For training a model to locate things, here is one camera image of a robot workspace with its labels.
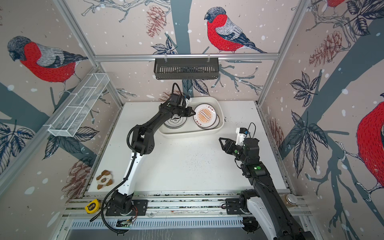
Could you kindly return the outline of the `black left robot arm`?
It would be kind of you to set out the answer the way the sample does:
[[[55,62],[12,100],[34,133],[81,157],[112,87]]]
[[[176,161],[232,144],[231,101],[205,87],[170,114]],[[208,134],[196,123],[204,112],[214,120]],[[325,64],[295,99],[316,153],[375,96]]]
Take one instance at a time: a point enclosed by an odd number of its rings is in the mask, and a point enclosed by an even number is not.
[[[167,101],[159,106],[159,111],[149,121],[134,126],[127,135],[127,145],[132,150],[130,165],[121,183],[111,191],[107,204],[107,213],[126,216],[134,208],[135,173],[139,169],[143,156],[149,155],[155,148],[155,133],[173,116],[189,118],[196,115],[192,107],[180,101]]]

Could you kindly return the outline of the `orange sunburst plate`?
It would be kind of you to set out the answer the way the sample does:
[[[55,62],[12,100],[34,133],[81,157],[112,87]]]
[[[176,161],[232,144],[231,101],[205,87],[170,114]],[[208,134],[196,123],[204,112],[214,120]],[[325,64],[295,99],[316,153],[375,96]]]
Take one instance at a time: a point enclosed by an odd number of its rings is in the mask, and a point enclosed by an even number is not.
[[[212,105],[200,104],[195,107],[193,116],[194,122],[202,128],[208,128],[212,126],[217,118],[216,110]]]
[[[201,128],[203,130],[211,130],[211,129],[215,129],[219,125],[219,123],[220,123],[220,117],[217,116],[216,120],[215,120],[215,122],[214,122],[214,124],[212,126],[210,126],[210,127],[201,127],[201,126],[199,126],[199,128]]]

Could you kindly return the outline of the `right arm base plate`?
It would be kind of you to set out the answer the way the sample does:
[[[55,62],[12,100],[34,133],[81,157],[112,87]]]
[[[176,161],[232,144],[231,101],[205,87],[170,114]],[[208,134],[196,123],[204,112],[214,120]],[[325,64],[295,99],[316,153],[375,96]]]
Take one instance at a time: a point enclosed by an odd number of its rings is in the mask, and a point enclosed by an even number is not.
[[[225,209],[228,215],[251,215],[244,197],[225,199]]]

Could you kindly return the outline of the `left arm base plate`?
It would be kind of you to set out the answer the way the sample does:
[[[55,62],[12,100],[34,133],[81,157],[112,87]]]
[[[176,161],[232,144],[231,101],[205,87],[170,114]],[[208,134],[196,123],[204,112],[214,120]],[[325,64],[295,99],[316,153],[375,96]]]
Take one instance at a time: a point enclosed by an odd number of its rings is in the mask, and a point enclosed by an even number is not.
[[[145,216],[148,200],[109,201],[107,204],[106,216]]]

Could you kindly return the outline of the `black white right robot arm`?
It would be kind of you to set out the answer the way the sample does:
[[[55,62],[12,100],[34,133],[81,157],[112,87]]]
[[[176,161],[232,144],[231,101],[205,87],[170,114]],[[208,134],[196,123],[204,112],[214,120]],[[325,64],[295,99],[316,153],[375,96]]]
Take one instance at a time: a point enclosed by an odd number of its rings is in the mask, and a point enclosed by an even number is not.
[[[260,160],[259,140],[246,138],[242,146],[234,140],[219,138],[222,150],[241,162],[243,176],[253,191],[243,191],[240,199],[244,212],[251,213],[269,240],[313,240],[294,219],[278,194],[271,174]]]

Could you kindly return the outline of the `white green-rim plate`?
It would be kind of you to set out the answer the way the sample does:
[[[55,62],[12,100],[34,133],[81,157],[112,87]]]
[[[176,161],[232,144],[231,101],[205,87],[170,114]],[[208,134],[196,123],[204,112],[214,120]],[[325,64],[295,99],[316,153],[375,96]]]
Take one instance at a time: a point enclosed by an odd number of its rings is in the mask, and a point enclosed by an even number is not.
[[[167,120],[164,125],[169,129],[178,129],[181,128],[187,121],[187,117],[181,117],[179,115],[173,115],[169,120]]]

